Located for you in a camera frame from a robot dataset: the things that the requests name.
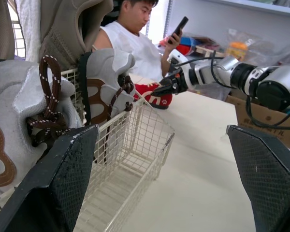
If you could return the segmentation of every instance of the brown leather trim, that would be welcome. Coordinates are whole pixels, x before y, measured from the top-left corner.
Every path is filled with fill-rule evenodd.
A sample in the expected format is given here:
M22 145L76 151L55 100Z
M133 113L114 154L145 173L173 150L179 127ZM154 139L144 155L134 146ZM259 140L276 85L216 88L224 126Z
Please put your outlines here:
M98 79L87 79L87 87L96 87L98 88L98 92L89 97L88 101L89 101L89 105L94 105L94 104L101 104L103 105L104 109L103 112L101 114L99 114L98 116L95 116L91 119L91 123L92 124L100 124L102 122L104 122L107 119L107 114L108 114L108 105L105 104L100 96L101 93L101 88L102 86L105 85L105 83L101 80Z
M4 164L4 172L0 174L0 187L9 185L16 176L16 167L4 152L4 135L0 129L0 160Z

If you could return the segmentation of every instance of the metal wire basket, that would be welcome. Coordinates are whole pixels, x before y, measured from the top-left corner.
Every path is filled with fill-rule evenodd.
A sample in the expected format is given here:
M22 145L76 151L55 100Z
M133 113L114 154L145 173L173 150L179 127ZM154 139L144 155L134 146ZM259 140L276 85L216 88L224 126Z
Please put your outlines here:
M62 72L76 92L72 101L84 119L77 71ZM175 132L140 98L131 112L122 112L100 127L94 162L75 232L121 230L151 182L160 174ZM0 209L14 189L0 197Z

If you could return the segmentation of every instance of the table surface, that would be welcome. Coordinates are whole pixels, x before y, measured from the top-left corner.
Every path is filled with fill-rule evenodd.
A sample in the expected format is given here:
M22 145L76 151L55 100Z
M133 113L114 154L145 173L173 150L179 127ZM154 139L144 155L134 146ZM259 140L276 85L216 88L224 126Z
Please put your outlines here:
M254 232L250 201L226 135L227 125L237 124L234 106L186 92L157 112L176 136L159 178L122 231Z

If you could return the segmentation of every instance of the man's arm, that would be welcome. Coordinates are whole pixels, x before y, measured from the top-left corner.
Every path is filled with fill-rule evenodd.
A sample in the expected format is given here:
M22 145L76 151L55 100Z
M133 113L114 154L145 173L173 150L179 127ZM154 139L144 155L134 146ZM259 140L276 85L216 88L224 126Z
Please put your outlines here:
M167 61L170 51L166 51L163 53L163 56L161 57L161 69L162 69L162 76L165 77L165 75L168 73L171 64Z
M113 48L110 39L108 38L106 32L102 29L99 30L96 41L93 44L98 50L103 48Z
M168 73L169 69L170 69L170 63L167 61L170 53L176 49L176 47L179 45L180 42L180 37L182 36L182 31L180 31L179 36L176 35L175 33L173 34L173 37L170 36L168 38L168 40L170 39L172 41L172 44L167 43L166 47L165 47L165 51L164 54L161 58L161 69L162 69L162 76L165 77L165 75Z

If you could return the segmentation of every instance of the hand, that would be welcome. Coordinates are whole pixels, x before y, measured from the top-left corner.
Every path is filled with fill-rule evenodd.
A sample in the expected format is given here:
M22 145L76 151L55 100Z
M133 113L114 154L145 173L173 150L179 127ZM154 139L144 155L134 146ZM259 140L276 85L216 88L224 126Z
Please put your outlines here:
M174 49L176 49L177 46L179 46L179 42L180 42L180 38L182 37L182 30L180 31L179 35L176 35L175 33L173 34L173 36L169 36L168 40L172 41L172 44L167 43L165 50L167 52L172 52Z

